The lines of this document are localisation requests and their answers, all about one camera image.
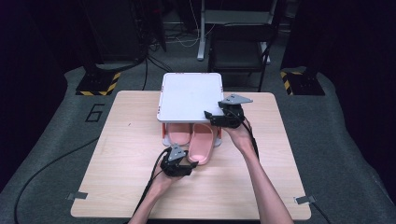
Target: black equipment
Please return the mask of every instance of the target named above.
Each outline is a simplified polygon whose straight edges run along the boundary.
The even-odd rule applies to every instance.
[[[190,165],[180,165],[180,162],[187,156],[189,151],[182,150],[178,144],[174,144],[166,149],[167,154],[163,156],[161,169],[169,176],[190,175],[192,169],[198,165],[198,161],[192,162]]]
[[[205,117],[210,120],[210,124],[222,128],[237,128],[245,120],[244,110],[241,104],[251,103],[252,100],[240,95],[231,94],[223,101],[219,101],[219,107],[224,115],[214,116],[204,111]]]

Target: gray floor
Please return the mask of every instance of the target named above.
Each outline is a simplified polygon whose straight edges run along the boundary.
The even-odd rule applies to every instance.
[[[194,37],[183,37],[181,40]],[[362,158],[345,128],[334,86],[318,75],[326,96],[288,96],[279,74],[287,34],[280,34],[271,50],[263,90],[276,100],[290,140],[307,195],[315,195],[317,205],[332,223],[396,223],[396,208],[381,187],[376,172]],[[198,44],[183,47],[168,43],[168,51],[150,55],[174,72],[206,72],[207,59],[197,62]],[[106,65],[106,68],[122,64]],[[148,63],[146,91],[161,88],[165,72]],[[122,72],[116,89],[109,96],[76,96],[75,87],[84,75],[79,68],[65,74],[68,90],[46,131],[20,169],[0,194],[0,222],[13,223],[13,209],[26,181],[38,170],[63,154],[98,137],[118,91],[142,90],[145,64]],[[98,122],[85,122],[93,105],[103,111]],[[65,197],[78,191],[96,142],[56,161],[27,186],[18,205],[20,223],[122,223],[125,218],[75,218],[72,201]],[[326,223],[311,206],[312,217],[301,223]],[[149,223],[242,223],[232,221],[151,220]]]

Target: tape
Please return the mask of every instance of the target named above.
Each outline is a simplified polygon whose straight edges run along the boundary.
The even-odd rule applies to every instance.
[[[70,201],[74,201],[75,199],[83,199],[85,200],[88,196],[88,193],[84,193],[84,192],[75,192],[75,193],[69,193],[69,195],[67,195],[66,200],[70,200]]]
[[[317,201],[317,199],[315,198],[314,195],[311,195],[311,196],[303,196],[303,197],[300,197],[300,198],[294,198],[294,201],[295,201],[297,204],[302,204],[302,203],[314,203],[314,202]]]
[[[106,91],[76,91],[76,95],[94,96],[94,95],[110,95],[116,88],[121,73],[117,73],[111,80],[110,86]]]
[[[285,89],[288,95],[293,95],[293,91],[291,90],[291,86],[288,81],[288,74],[285,72],[280,72],[280,76],[282,77],[283,84],[285,85]]]

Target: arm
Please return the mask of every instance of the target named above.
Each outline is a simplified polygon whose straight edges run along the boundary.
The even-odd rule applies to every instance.
[[[260,221],[263,223],[293,223],[285,204],[271,183],[254,152],[250,135],[243,125],[236,129],[224,129],[233,140],[235,146],[244,156],[251,183],[256,196]]]
[[[139,208],[134,213],[134,216],[128,222],[129,224],[142,224],[146,223],[149,219],[149,213],[151,209],[154,207],[155,203],[165,194],[165,192],[171,187],[173,183],[182,178],[182,176],[178,177],[170,177],[164,174],[160,167],[160,162],[156,167],[155,175],[158,174],[153,182],[151,187],[148,190],[146,198],[140,204]]]

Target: yellow and black hazard stripe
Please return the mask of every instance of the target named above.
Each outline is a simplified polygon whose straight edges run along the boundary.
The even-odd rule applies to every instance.
[[[110,95],[114,89],[116,88],[117,82],[119,81],[121,73],[117,73],[114,77],[113,80],[110,83],[110,86],[108,87],[107,91],[76,91],[76,95]]]
[[[291,89],[291,85],[288,80],[288,76],[294,75],[302,75],[300,72],[280,72],[280,76],[282,77],[283,84],[285,85],[286,92],[288,95],[293,95],[293,90]]]

